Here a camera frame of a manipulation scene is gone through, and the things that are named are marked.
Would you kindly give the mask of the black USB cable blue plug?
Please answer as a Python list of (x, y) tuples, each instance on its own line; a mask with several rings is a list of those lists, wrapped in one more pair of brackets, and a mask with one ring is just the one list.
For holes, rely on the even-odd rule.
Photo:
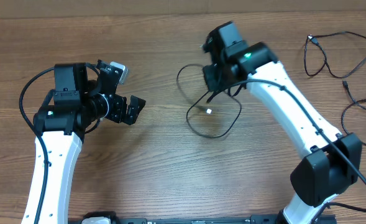
[(187, 102), (191, 103), (191, 106), (186, 110), (186, 113), (185, 113), (185, 121), (188, 125), (188, 127), (191, 129), (191, 131), (193, 133), (195, 133), (195, 135), (199, 136), (199, 137), (202, 137), (202, 138), (206, 138), (206, 139), (219, 139), (219, 138), (223, 138), (224, 136), (228, 135), (229, 134), (229, 131), (233, 128), (233, 126), (235, 125), (236, 121), (239, 119), (240, 117), (240, 114), (242, 112), (242, 103), (236, 99), (236, 96), (240, 93), (241, 89), (243, 89), (243, 86), (240, 85), (238, 87), (238, 89), (234, 92), (234, 93), (231, 93), (231, 88), (228, 88), (227, 90), (224, 90), (223, 93), (225, 95), (227, 95), (231, 100), (233, 100), (235, 103), (238, 104), (239, 106), (239, 111), (238, 111), (238, 114), (236, 115), (236, 117), (234, 118), (233, 122), (230, 124), (230, 126), (222, 133), (222, 134), (218, 134), (218, 135), (208, 135), (208, 134), (204, 134), (204, 133), (201, 133), (200, 131), (198, 131), (197, 129), (195, 129), (193, 127), (193, 125), (190, 123), (190, 118), (189, 118), (189, 115), (191, 113), (191, 110), (193, 108), (198, 108), (200, 109), (201, 111), (204, 111), (205, 113), (208, 112), (208, 109), (207, 108), (204, 108), (203, 106), (200, 106), (198, 105), (199, 102), (205, 97), (207, 96), (208, 94), (212, 93), (212, 95), (209, 97), (209, 100), (211, 101), (213, 98), (215, 98), (216, 96), (218, 96), (218, 93), (215, 93), (215, 92), (211, 92), (209, 90), (207, 90), (203, 95), (201, 95), (196, 101), (192, 101), (190, 100), (189, 98), (186, 97), (184, 91), (182, 90), (181, 88), (181, 85), (180, 85), (180, 81), (179, 81), (179, 78), (180, 78), (180, 75), (182, 73), (182, 71), (186, 68), (189, 68), (189, 67), (198, 67), (198, 68), (204, 68), (204, 65), (201, 65), (201, 64), (198, 64), (198, 63), (189, 63), (189, 64), (186, 64), (184, 66), (182, 66), (178, 73), (176, 74), (176, 85), (178, 87), (178, 89), (181, 91), (181, 94), (186, 98)]

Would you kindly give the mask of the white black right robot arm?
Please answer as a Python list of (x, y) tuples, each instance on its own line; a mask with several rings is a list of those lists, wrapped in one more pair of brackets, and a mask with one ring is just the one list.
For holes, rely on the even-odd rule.
[(290, 175), (295, 194), (276, 223), (327, 223), (322, 212), (357, 182), (362, 143), (325, 120), (297, 89), (278, 57), (263, 42), (249, 45), (229, 21), (202, 46), (211, 56), (203, 68), (213, 96), (237, 85), (258, 98), (292, 140), (301, 159)]

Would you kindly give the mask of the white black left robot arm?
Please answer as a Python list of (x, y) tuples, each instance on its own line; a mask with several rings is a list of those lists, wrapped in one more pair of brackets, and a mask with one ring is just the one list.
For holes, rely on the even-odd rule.
[(145, 106), (136, 96), (117, 95), (129, 70), (117, 62), (56, 64), (38, 74), (53, 72), (51, 89), (33, 119), (19, 109), (35, 134), (35, 166), (23, 223), (68, 223), (74, 169), (85, 135), (102, 119), (132, 125)]

